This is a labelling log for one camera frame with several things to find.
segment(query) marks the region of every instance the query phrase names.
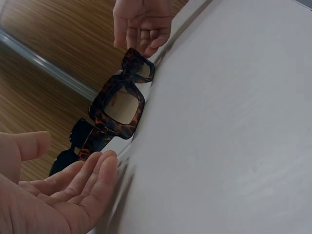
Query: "hand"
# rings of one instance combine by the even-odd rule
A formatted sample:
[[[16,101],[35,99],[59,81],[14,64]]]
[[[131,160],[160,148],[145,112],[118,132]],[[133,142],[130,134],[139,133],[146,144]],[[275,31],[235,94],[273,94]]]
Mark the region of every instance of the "hand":
[[[113,15],[114,46],[127,44],[150,57],[170,36],[171,0],[117,0]]]
[[[117,180],[112,151],[45,180],[18,183],[21,161],[46,153],[50,139],[47,132],[0,133],[0,233],[85,234],[102,217]]]

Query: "sunglasses frame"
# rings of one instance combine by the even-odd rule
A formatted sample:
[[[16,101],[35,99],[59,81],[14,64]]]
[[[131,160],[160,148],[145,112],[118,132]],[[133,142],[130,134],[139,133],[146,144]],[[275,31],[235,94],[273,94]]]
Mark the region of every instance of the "sunglasses frame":
[[[150,69],[150,74],[147,78],[137,74],[137,72],[142,69],[144,64],[148,65]],[[60,157],[63,158],[64,154],[67,154],[71,157],[72,161],[86,161],[92,153],[101,151],[114,137],[129,139],[133,136],[145,106],[144,96],[136,87],[135,83],[148,83],[153,81],[155,66],[138,51],[133,48],[129,48],[122,59],[121,67],[122,70],[120,71],[120,74],[113,75],[109,78],[90,105],[89,117],[93,120],[95,126],[90,123],[84,123],[85,125],[81,124],[81,121],[85,121],[82,118],[78,120],[70,133],[70,142],[72,143],[70,149],[61,152],[57,159]],[[127,92],[138,100],[136,113],[129,124],[123,124],[114,120],[104,111],[105,106],[122,87],[125,87]],[[91,131],[82,146],[74,145],[72,139],[75,138],[75,134],[79,134],[81,131],[80,127],[83,126],[85,129],[91,129]],[[79,139],[79,137],[76,137],[75,139],[77,139],[79,144],[83,141],[83,139]],[[76,147],[80,149],[78,155],[74,152]],[[54,168],[54,166],[57,165],[57,159],[51,168],[51,172],[57,171]]]

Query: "sunglasses temple arm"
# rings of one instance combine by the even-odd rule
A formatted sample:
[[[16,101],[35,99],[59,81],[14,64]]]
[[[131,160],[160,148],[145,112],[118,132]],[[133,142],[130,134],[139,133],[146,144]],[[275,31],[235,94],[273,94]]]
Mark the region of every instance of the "sunglasses temple arm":
[[[101,151],[112,139],[113,136],[94,127],[78,153],[79,159],[86,161],[92,153]]]

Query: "metal bar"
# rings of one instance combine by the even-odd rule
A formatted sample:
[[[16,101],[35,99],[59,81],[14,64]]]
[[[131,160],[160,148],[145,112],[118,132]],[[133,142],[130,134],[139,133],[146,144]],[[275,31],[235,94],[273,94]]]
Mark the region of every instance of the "metal bar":
[[[0,29],[0,41],[13,49],[15,52],[23,56],[25,59],[30,61],[32,64],[36,65],[40,69],[44,70],[46,73],[51,75],[56,80],[60,81],[67,87],[76,91],[86,99],[93,101],[97,96],[97,91],[85,83],[81,82],[77,78],[66,73],[62,69],[58,68],[51,62],[45,60],[34,51],[29,49],[27,46],[23,45],[12,36],[8,35],[6,32]]]

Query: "finger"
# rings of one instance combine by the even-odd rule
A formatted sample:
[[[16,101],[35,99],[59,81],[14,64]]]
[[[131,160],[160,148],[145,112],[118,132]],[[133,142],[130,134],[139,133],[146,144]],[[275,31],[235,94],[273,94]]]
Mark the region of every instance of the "finger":
[[[144,51],[144,56],[149,58],[150,56],[152,56],[153,54],[155,54],[157,52],[158,48],[152,48],[151,46],[147,47],[146,50]]]
[[[128,30],[128,20],[114,15],[114,47],[123,46],[126,44],[126,36]]]
[[[107,158],[101,165],[96,184],[89,196],[85,197],[79,206],[63,206],[61,203],[53,207],[64,217],[73,233],[87,233],[101,219],[105,212],[117,180],[117,158]]]
[[[144,53],[146,48],[149,46],[150,42],[151,42],[151,33],[150,33],[150,31],[142,29],[141,30],[141,43],[140,43],[140,48],[139,48],[139,52],[141,54]]]
[[[163,46],[163,44],[165,44],[167,40],[169,39],[170,32],[171,32],[171,27],[160,29],[159,36],[158,38],[152,41],[151,47],[156,49],[156,48]]]
[[[159,30],[151,30],[150,33],[151,33],[151,35],[150,35],[151,40],[155,40],[156,38],[159,37]]]
[[[18,145],[21,160],[32,160],[44,155],[51,144],[49,132],[31,132],[9,135]]]
[[[90,195],[85,197],[79,206],[88,214],[90,225],[94,226],[103,216],[105,208],[114,192],[117,181],[117,158],[108,157],[101,165],[97,182]]]
[[[44,180],[34,180],[30,183],[36,187],[42,194],[51,196],[52,194],[64,190],[78,174],[84,165],[84,161],[77,161],[70,164],[64,170]]]
[[[99,171],[101,169],[101,165],[102,163],[108,158],[108,157],[117,157],[117,154],[114,151],[106,151],[102,154],[102,156],[99,158],[99,160],[97,161],[97,165],[95,166],[91,176],[88,179],[88,182],[86,183],[86,185],[84,186],[81,195],[83,197],[87,196],[90,194],[93,186],[95,185],[97,179],[98,179],[98,174]]]
[[[137,28],[128,27],[127,30],[127,48],[137,48]]]
[[[52,194],[51,197],[61,201],[68,201],[72,197],[80,195],[101,155],[101,152],[91,154],[67,188],[64,191]]]

